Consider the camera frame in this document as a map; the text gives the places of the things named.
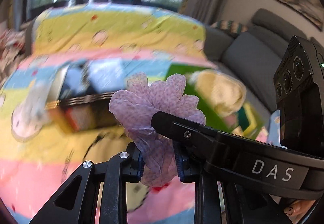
white letter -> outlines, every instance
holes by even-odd
[[[256,171],[255,171],[255,168],[257,167],[258,162],[261,163],[262,166],[261,166],[260,170],[259,170],[258,172],[256,172]],[[261,161],[261,160],[258,160],[258,159],[257,159],[257,160],[255,161],[254,167],[253,167],[253,169],[252,169],[252,173],[254,173],[254,174],[259,174],[259,173],[262,171],[263,166],[264,166],[264,162]]]
[[[294,169],[291,168],[291,167],[289,167],[289,168],[286,170],[286,175],[288,175],[288,179],[282,178],[282,180],[285,181],[285,182],[289,181],[290,178],[291,178],[291,174],[288,173],[288,170],[293,171]]]
[[[273,176],[274,176],[274,179],[276,179],[276,177],[277,177],[277,167],[278,167],[278,165],[275,165],[275,166],[272,168],[272,170],[270,171],[270,173],[267,174],[267,177],[268,177],[269,175],[273,175]]]

camera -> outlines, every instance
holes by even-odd
[[[280,144],[324,157],[324,49],[293,36],[273,76]]]

purple shower cap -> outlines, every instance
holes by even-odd
[[[119,90],[111,98],[109,111],[143,154],[145,169],[141,182],[144,185],[161,187],[177,175],[172,140],[154,130],[152,116],[164,111],[206,123],[203,112],[197,110],[199,98],[183,95],[185,86],[186,77],[180,74],[149,86],[147,75],[139,73],[127,81],[127,90]]]

sofa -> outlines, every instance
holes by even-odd
[[[277,109],[273,74],[293,35],[307,38],[301,30],[266,9],[259,9],[248,30],[236,38],[206,26],[204,52],[207,58],[220,71],[246,85],[246,98],[260,114],[266,128],[270,115]]]

yellow plush object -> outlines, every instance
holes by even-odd
[[[201,71],[194,79],[196,91],[219,116],[229,116],[242,107],[246,88],[240,81],[214,70]]]

